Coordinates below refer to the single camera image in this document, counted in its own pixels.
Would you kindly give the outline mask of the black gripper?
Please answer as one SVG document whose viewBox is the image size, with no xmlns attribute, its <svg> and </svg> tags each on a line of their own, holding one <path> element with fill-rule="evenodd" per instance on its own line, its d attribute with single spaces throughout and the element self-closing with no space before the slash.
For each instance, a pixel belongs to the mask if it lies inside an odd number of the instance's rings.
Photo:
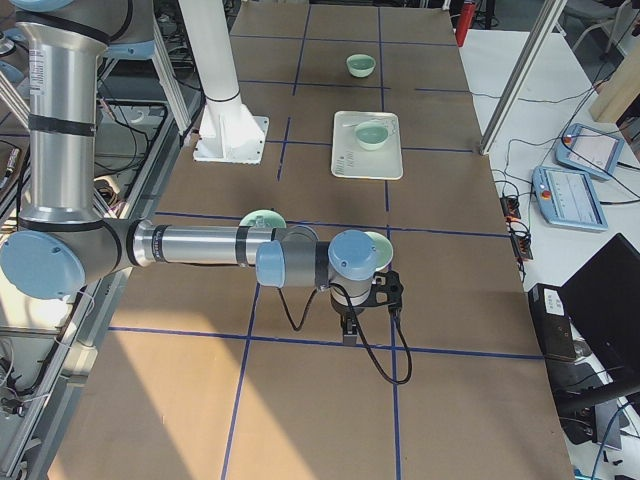
<svg viewBox="0 0 640 480">
<path fill-rule="evenodd" d="M 333 309 L 340 316 L 340 325 L 342 328 L 342 343 L 345 346 L 357 345 L 357 327 L 356 317 L 361 313 L 360 307 L 350 308 L 348 305 L 343 305 L 336 300 L 333 301 Z"/>
</svg>

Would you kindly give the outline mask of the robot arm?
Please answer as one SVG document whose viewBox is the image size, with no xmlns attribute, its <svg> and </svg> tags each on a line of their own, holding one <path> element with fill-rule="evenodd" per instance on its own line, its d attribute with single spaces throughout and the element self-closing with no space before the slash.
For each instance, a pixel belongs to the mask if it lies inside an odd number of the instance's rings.
<svg viewBox="0 0 640 480">
<path fill-rule="evenodd" d="M 398 310 L 396 277 L 373 239 L 348 230 L 328 242 L 290 228 L 272 211 L 237 227 L 156 225 L 107 219 L 93 207 L 97 69 L 106 55 L 150 57 L 149 1 L 19 1 L 29 43 L 30 197 L 1 249 L 1 268 L 22 293 L 62 298 L 108 274 L 154 263 L 251 267 L 265 287 L 329 291 L 343 341 L 365 342 L 359 316 Z"/>
</svg>

